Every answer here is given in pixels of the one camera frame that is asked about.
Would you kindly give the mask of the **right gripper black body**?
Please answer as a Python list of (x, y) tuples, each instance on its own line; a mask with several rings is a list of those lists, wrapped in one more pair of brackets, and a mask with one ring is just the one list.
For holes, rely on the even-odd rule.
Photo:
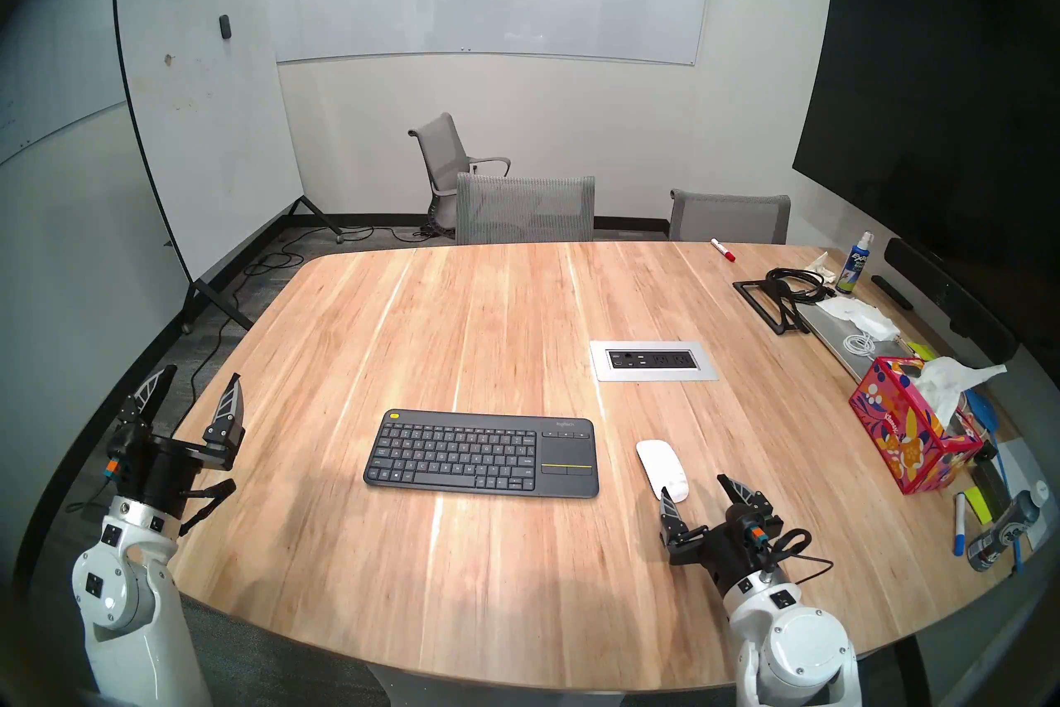
[(665, 546), (671, 566), (699, 565), (706, 569), (719, 594), (727, 594), (737, 583), (760, 571), (765, 563), (765, 548), (780, 537), (783, 520), (774, 514), (764, 519), (748, 507), (732, 507), (725, 523), (710, 529), (688, 528), (687, 540), (677, 546)]

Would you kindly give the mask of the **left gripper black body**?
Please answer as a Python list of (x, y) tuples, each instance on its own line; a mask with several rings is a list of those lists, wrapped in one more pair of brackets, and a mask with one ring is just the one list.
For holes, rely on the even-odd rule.
[(193, 490), (204, 470), (231, 471), (240, 446), (199, 445), (135, 430), (111, 436), (107, 474), (119, 496), (176, 519), (182, 537), (236, 491), (232, 478)]

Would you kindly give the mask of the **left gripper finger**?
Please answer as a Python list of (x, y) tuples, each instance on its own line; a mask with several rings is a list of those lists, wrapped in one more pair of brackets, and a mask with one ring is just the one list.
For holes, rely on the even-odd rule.
[(244, 393), (240, 374), (232, 374), (218, 401), (212, 422), (205, 431), (209, 446), (240, 446), (244, 428)]
[(127, 395), (118, 413), (118, 432), (135, 430), (154, 434), (154, 422), (177, 374), (178, 366), (167, 364)]

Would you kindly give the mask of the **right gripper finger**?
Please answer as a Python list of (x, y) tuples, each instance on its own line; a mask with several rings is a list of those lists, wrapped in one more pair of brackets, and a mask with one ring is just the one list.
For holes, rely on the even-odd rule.
[(725, 474), (718, 475), (718, 482), (734, 506), (746, 506), (753, 514), (764, 519), (773, 515), (773, 507), (763, 493), (753, 490), (741, 481), (734, 480)]
[(687, 540), (688, 527), (667, 489), (659, 492), (660, 540), (664, 546), (677, 546)]

